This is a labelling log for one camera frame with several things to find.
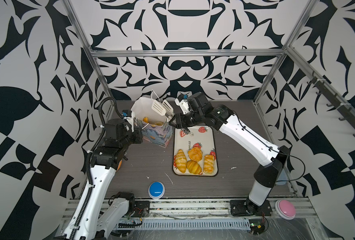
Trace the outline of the fake croissant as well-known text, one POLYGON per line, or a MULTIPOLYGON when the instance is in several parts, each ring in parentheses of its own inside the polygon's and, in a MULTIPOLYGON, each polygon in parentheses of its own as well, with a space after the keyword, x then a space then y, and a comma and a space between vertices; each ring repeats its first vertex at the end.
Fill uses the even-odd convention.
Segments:
POLYGON ((196 161, 188 161, 186 168, 193 175, 202 175, 202 168, 196 161))
POLYGON ((155 122, 155 123, 152 123, 151 125, 152 126, 163 126, 163 122, 155 122))
POLYGON ((187 158, 183 150, 178 150, 174 158, 175 167, 181 172, 186 172, 187 158))

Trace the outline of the floral paper gift bag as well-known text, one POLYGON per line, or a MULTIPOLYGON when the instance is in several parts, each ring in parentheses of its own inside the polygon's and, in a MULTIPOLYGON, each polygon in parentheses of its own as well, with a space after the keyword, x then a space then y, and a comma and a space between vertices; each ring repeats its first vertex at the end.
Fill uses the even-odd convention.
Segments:
POLYGON ((143 139, 155 145, 166 148, 172 137, 172 127, 168 124, 169 119, 166 116, 160 116, 151 109, 154 98, 154 92, 150 96, 140 97, 131 107, 135 114, 136 124, 141 127, 143 139), (143 118, 148 117, 149 124, 143 122, 143 118), (152 123, 163 122, 163 126, 152 126, 152 123))

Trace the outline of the round fake pastry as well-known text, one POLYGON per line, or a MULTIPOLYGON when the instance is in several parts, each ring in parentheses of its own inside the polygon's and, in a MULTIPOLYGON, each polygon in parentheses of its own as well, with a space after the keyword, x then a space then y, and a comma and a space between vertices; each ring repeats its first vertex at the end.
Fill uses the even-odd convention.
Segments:
POLYGON ((191 161, 199 162, 202 160, 202 151, 199 147, 193 147, 188 151, 188 156, 191 161))

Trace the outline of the fake twisted bread roll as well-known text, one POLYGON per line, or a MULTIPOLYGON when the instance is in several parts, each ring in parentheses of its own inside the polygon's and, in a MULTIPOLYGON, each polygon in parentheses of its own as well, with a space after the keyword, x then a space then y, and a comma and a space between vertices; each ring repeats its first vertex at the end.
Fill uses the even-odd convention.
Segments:
POLYGON ((215 163, 214 155, 204 156, 203 170, 206 174, 212 174, 214 172, 214 163, 215 163))

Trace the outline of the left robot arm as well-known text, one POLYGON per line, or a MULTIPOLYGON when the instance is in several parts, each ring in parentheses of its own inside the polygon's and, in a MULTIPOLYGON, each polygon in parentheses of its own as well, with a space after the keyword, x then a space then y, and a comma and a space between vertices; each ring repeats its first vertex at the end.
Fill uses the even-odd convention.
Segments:
POLYGON ((130 145, 142 143, 141 128, 134 119, 111 119, 102 129, 103 144, 88 152, 87 179, 79 204, 58 240, 106 240, 120 219, 131 214, 135 197, 131 193, 119 192, 100 212, 108 187, 119 169, 130 145))

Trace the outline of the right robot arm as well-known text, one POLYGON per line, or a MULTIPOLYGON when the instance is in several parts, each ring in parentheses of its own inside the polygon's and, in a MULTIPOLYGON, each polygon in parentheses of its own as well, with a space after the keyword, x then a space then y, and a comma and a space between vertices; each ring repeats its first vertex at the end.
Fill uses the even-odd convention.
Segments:
POLYGON ((204 93, 199 92, 190 97, 181 95, 175 103, 182 110, 181 113, 174 113, 168 102, 160 103, 157 100, 151 102, 151 108, 159 115, 166 116, 170 126, 186 134, 190 133, 190 127, 211 127, 232 138, 257 160, 259 167, 254 173, 253 187, 247 199, 237 204, 231 213, 234 216, 252 216, 262 212, 289 157, 289 149, 278 147, 261 137, 225 105, 213 107, 204 93))

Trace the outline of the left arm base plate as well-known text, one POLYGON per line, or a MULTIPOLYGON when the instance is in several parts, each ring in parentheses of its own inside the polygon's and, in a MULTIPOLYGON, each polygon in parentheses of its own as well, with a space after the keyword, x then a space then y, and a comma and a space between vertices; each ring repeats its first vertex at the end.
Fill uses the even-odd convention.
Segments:
POLYGON ((150 201, 135 201, 131 217, 140 218, 148 215, 150 210, 150 201))

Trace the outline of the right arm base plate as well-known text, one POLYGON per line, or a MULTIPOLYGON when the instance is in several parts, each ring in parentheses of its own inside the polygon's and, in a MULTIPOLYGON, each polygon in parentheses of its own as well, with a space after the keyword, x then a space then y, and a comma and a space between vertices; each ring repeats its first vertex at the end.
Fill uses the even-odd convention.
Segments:
POLYGON ((261 206, 256 205, 249 199, 231 200, 230 213, 234 217, 245 216, 271 216, 272 207, 268 200, 265 200, 261 206))

